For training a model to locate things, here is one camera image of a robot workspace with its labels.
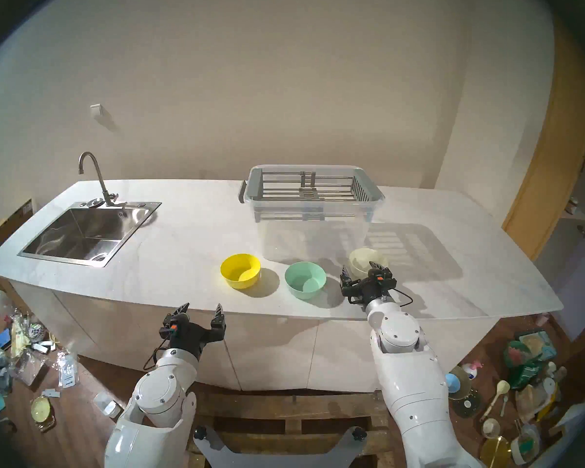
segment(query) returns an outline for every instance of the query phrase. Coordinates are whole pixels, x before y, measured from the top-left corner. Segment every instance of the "kitchen island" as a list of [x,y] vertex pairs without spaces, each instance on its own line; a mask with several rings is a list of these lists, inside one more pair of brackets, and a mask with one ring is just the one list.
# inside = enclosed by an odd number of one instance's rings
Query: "kitchen island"
[[[165,314],[190,302],[191,320],[208,327],[221,303],[225,340],[205,348],[198,381],[242,390],[377,389],[371,329],[339,291],[346,259],[318,261],[328,276],[322,292],[310,301],[293,297],[284,272],[294,259],[262,257],[239,187],[239,181],[107,181],[119,201],[162,204],[105,267],[18,256],[66,208],[100,195],[98,182],[78,182],[0,247],[0,276],[63,344],[97,360],[141,369],[160,344]],[[366,245],[389,259],[398,288],[414,299],[404,311],[419,319],[445,371],[499,318],[562,308],[533,263],[466,196],[380,189],[385,201]],[[235,253],[262,263],[259,282],[247,290],[230,288],[219,274]]]

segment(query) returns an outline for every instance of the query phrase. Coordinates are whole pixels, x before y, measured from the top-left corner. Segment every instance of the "wooden spoon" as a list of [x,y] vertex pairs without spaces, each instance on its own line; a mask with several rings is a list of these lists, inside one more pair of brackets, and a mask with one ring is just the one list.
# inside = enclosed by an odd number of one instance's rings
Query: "wooden spoon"
[[487,417],[487,415],[492,410],[494,403],[501,396],[501,394],[507,394],[509,392],[509,387],[510,387],[509,382],[507,382],[507,381],[499,381],[498,382],[498,384],[496,385],[496,396],[494,396],[494,399],[492,399],[492,402],[490,403],[488,408],[483,413],[483,416],[481,416],[481,418],[479,419],[480,421],[484,420]]

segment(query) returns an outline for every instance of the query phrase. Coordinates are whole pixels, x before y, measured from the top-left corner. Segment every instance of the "white countertop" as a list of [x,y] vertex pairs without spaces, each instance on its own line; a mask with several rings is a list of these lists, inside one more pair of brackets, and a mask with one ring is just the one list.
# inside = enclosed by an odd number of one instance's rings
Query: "white countertop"
[[[310,301],[287,289],[284,263],[265,260],[251,208],[238,202],[239,181],[111,180],[120,201],[161,202],[104,268],[50,262],[17,253],[75,202],[100,196],[97,181],[77,182],[39,210],[0,247],[0,276],[94,298],[196,310],[298,318],[364,320],[338,288],[342,260],[324,261],[331,277]],[[418,318],[517,316],[562,309],[533,263],[492,217],[448,191],[381,187],[384,204],[367,241],[388,246],[398,288],[414,298]],[[263,277],[247,290],[219,274],[231,254],[261,259]]]

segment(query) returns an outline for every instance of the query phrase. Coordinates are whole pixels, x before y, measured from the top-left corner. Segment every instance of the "dish rack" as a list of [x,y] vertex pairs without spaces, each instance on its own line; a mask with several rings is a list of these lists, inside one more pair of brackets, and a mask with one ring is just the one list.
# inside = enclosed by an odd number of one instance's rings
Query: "dish rack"
[[241,193],[263,255],[275,261],[346,256],[362,246],[384,199],[363,169],[337,165],[256,166]]

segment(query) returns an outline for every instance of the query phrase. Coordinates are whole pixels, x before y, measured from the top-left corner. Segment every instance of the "black knob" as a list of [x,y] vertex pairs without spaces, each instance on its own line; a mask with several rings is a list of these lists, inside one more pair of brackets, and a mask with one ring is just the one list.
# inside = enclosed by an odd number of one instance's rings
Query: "black knob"
[[204,426],[198,426],[195,428],[195,439],[204,439],[206,437],[206,428]]
[[366,431],[359,426],[356,426],[356,428],[353,430],[353,433],[351,434],[353,435],[353,439],[356,441],[364,441],[367,436]]

